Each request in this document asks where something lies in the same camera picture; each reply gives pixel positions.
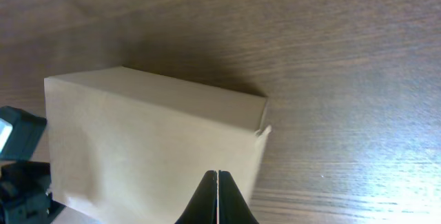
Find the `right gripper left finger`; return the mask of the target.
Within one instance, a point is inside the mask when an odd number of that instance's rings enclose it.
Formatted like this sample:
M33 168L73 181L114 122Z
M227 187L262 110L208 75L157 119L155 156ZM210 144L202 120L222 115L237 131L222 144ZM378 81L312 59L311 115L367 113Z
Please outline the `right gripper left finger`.
M207 171L176 224L217 224L217 172Z

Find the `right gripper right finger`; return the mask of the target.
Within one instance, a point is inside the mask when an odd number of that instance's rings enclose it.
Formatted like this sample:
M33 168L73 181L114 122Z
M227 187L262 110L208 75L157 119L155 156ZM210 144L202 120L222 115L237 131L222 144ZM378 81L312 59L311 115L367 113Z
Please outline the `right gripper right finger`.
M218 223L258 224L232 175L221 170L218 175Z

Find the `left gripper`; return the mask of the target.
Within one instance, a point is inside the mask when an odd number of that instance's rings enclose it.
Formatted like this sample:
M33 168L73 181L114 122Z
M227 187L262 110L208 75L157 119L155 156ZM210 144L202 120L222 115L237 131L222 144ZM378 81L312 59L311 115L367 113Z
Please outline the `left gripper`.
M51 224L65 209L50 191L50 164L19 161L1 168L1 224Z

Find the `brown cardboard box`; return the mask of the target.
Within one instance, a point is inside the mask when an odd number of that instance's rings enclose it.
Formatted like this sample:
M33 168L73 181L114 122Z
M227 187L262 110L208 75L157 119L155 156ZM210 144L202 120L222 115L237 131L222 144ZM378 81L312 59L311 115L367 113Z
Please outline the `brown cardboard box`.
M173 223L209 170L252 197L264 97L124 67L48 77L44 90L56 201L102 223Z

